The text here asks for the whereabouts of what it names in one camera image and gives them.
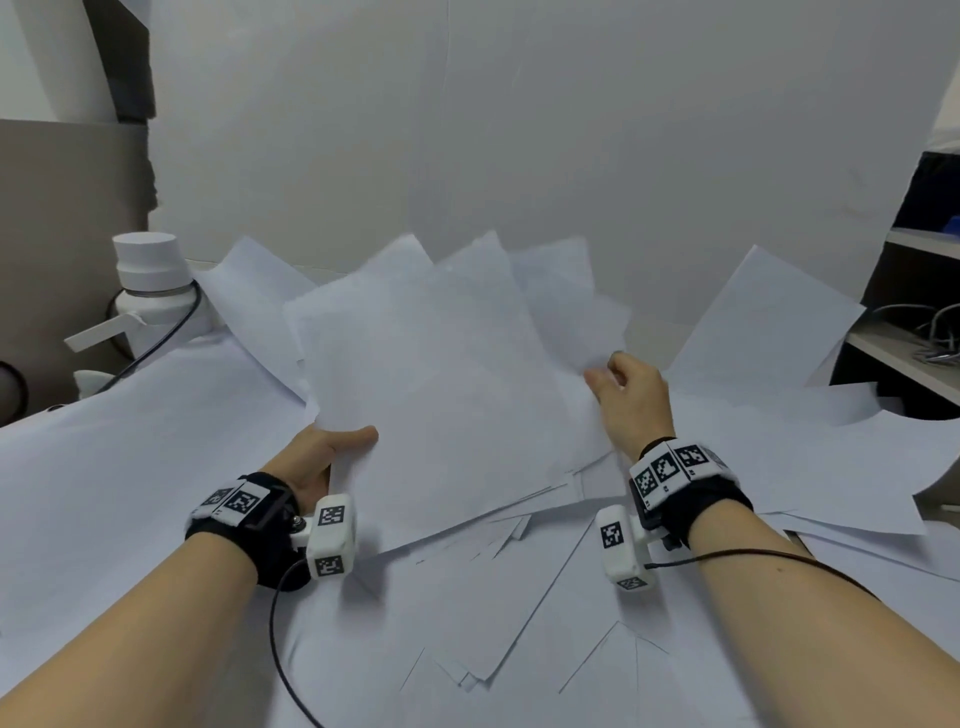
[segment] blue object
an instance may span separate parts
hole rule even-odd
[[[944,226],[944,232],[947,235],[960,237],[960,215],[954,215],[950,218],[950,221]]]

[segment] black cable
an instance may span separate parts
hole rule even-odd
[[[799,561],[801,564],[809,564],[811,567],[816,567],[831,573],[834,576],[839,576],[844,581],[853,584],[857,589],[862,589],[864,592],[872,596],[874,599],[879,601],[879,597],[867,589],[863,584],[858,582],[856,579],[851,576],[847,576],[840,570],[835,569],[834,567],[829,567],[826,564],[823,564],[816,559],[811,559],[808,556],[801,556],[796,553],[787,553],[786,551],[774,551],[768,548],[728,548],[723,551],[712,551],[711,553],[705,553],[703,556],[694,556],[692,559],[683,559],[681,561],[673,561],[667,564],[644,564],[643,567],[647,570],[654,569],[669,569],[670,567],[682,567],[687,564],[696,564],[702,561],[711,561],[712,559],[722,559],[725,556],[750,556],[750,555],[759,555],[759,556],[779,556],[781,559],[790,559],[791,561]]]
[[[324,728],[323,724],[320,723],[316,718],[313,717],[313,714],[307,709],[303,702],[297,697],[297,693],[294,691],[294,687],[290,684],[290,681],[287,680],[286,674],[283,672],[283,666],[280,664],[280,656],[276,651],[276,635],[274,634],[274,616],[276,615],[276,600],[280,596],[280,590],[283,589],[283,583],[287,580],[287,577],[294,572],[297,568],[306,564],[306,559],[300,559],[297,563],[290,567],[287,571],[283,573],[280,577],[280,580],[276,583],[276,592],[274,592],[274,600],[270,603],[270,617],[268,619],[268,627],[270,628],[270,651],[274,655],[274,667],[276,667],[276,674],[280,676],[280,681],[283,683],[283,687],[287,689],[287,692],[290,693],[290,697],[293,698],[293,701],[297,703],[297,707],[300,708],[300,712],[303,713],[307,720],[309,720],[317,728]]]
[[[104,312],[104,321],[109,321],[116,315],[117,299],[120,298],[120,294],[126,290],[127,290],[126,288],[121,288],[119,291],[113,294],[113,298],[111,298],[109,300],[109,303],[107,303],[107,310]],[[125,359],[129,361],[133,361],[134,359],[133,352],[131,352],[129,349],[126,349],[120,345],[119,337],[120,337],[120,334],[117,334],[116,336],[110,336],[110,338],[108,339],[110,342],[110,345],[114,347],[117,350],[117,352],[121,356],[123,356]]]
[[[27,414],[27,408],[30,406],[30,387],[27,385],[27,378],[23,376],[23,373],[6,361],[0,361],[0,369],[5,370],[10,376],[13,377],[13,381],[16,383],[16,392],[18,402],[16,404],[16,409],[13,410],[13,414],[0,426],[12,425],[17,420],[23,418]]]
[[[136,370],[138,366],[140,366],[144,361],[146,361],[151,356],[153,356],[160,347],[162,347],[164,344],[170,341],[170,339],[172,339],[174,335],[181,328],[183,328],[183,325],[186,324],[187,321],[189,321],[190,317],[197,312],[197,309],[200,308],[200,304],[204,299],[204,292],[200,289],[200,284],[197,283],[195,280],[191,281],[190,287],[193,288],[194,293],[196,293],[197,295],[197,298],[194,300],[193,305],[190,306],[190,310],[186,312],[186,315],[184,315],[183,318],[177,322],[176,326],[174,326],[169,331],[167,331],[167,333],[163,336],[162,339],[156,342],[153,346],[151,346],[145,352],[140,354],[130,364],[124,367],[123,371],[120,372],[120,374],[118,374],[109,382],[107,382],[104,388],[100,390],[101,392],[106,392],[107,389],[110,389],[111,387],[113,387],[113,385],[116,384],[118,381],[120,381],[122,378],[133,374],[133,372]]]

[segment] stack of paper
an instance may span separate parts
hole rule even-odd
[[[600,567],[591,520],[629,503],[627,464],[582,371],[623,348],[630,312],[594,291],[585,241],[507,254],[489,233],[435,264],[407,235],[318,287],[244,239],[200,279],[232,336],[0,434],[0,690],[173,550],[211,483],[306,418],[380,431],[333,471],[359,511],[354,573],[277,614],[324,725],[759,724],[695,568],[627,596]],[[944,615],[960,538],[913,496],[952,464],[960,423],[882,410],[869,384],[805,386],[861,312],[754,249],[666,373],[676,427],[721,453],[771,525],[958,654]],[[269,596],[211,726],[306,725],[274,675]]]

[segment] forearm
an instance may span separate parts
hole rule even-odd
[[[256,578],[250,558],[231,542],[191,537],[0,700],[0,725],[188,724]]]
[[[689,541],[696,555],[807,555],[730,500],[705,511]],[[960,716],[960,664],[843,579],[775,556],[716,559],[701,570],[733,644],[785,725],[939,728]]]

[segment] shelf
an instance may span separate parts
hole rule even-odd
[[[913,248],[917,251],[960,260],[960,238],[954,235],[945,235],[942,232],[893,228],[887,234],[887,242],[902,245],[904,248]]]
[[[923,364],[914,359],[913,352],[924,341],[912,333],[885,321],[864,320],[851,329],[847,342],[945,400],[960,405],[960,366]]]

